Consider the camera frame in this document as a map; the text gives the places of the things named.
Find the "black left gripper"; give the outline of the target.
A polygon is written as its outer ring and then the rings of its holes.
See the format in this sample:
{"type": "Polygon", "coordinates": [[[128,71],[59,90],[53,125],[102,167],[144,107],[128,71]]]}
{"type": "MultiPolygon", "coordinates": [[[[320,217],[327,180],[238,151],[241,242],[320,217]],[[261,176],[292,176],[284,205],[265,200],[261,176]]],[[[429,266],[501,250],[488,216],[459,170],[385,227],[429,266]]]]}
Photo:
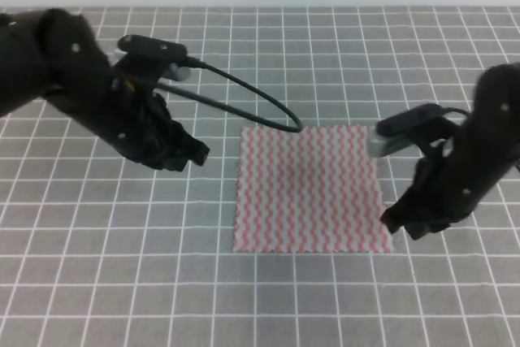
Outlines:
{"type": "Polygon", "coordinates": [[[118,76],[110,86],[115,117],[109,145],[128,160],[149,168],[183,171],[188,161],[202,167],[210,148],[171,118],[164,98],[118,76]]]}

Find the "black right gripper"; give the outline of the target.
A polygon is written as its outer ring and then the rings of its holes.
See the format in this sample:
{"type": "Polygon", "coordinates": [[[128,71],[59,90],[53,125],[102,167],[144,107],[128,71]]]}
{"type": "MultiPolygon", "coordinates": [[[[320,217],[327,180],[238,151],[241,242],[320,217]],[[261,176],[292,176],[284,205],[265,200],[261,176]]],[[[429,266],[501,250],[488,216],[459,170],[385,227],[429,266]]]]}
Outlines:
{"type": "Polygon", "coordinates": [[[412,185],[382,214],[391,234],[405,228],[416,241],[442,232],[467,218],[488,193],[485,180],[445,145],[440,142],[419,159],[412,185]]]}

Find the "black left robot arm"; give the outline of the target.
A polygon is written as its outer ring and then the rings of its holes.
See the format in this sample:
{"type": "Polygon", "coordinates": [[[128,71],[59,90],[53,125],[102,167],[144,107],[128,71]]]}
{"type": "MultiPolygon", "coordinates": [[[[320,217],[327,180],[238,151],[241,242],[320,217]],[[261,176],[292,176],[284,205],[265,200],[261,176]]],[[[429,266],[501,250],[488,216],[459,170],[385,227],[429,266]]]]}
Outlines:
{"type": "Polygon", "coordinates": [[[209,147],[175,121],[156,83],[188,57],[168,41],[127,35],[110,63],[82,15],[51,8],[1,15],[1,114],[42,98],[128,160],[183,171],[209,147]]]}

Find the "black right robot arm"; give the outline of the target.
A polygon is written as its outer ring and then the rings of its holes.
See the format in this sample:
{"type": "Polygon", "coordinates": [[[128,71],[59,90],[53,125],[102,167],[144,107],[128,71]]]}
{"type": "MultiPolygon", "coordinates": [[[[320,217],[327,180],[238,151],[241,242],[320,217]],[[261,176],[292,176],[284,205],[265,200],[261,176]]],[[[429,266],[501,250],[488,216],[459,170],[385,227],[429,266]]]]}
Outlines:
{"type": "Polygon", "coordinates": [[[519,166],[519,65],[484,71],[474,87],[471,111],[425,103],[380,120],[369,153],[386,157],[416,145],[422,157],[411,185],[381,216],[395,233],[418,240],[442,232],[477,208],[512,168],[519,166]],[[460,112],[460,124],[448,119],[460,112]]]}

